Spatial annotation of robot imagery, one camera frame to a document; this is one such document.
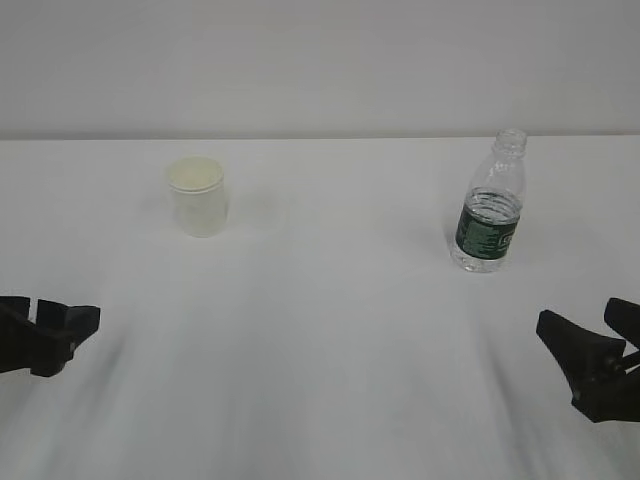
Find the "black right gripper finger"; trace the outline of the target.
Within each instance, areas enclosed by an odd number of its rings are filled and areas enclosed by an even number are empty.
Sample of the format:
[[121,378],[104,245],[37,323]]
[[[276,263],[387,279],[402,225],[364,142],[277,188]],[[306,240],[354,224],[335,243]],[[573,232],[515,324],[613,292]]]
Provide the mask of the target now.
[[604,312],[604,322],[632,345],[640,345],[640,306],[620,299],[610,298]]
[[639,421],[639,353],[626,341],[588,331],[550,310],[536,334],[562,370],[572,406],[593,423]]

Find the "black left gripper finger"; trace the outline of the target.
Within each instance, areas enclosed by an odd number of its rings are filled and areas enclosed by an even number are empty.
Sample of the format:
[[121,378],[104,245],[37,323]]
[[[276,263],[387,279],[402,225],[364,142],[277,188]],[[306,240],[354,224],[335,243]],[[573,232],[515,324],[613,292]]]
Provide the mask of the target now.
[[69,306],[40,299],[30,329],[1,329],[1,372],[27,370],[53,377],[100,325],[97,306]]
[[30,329],[31,321],[28,318],[30,311],[30,299],[21,296],[2,296],[1,305],[1,329]]

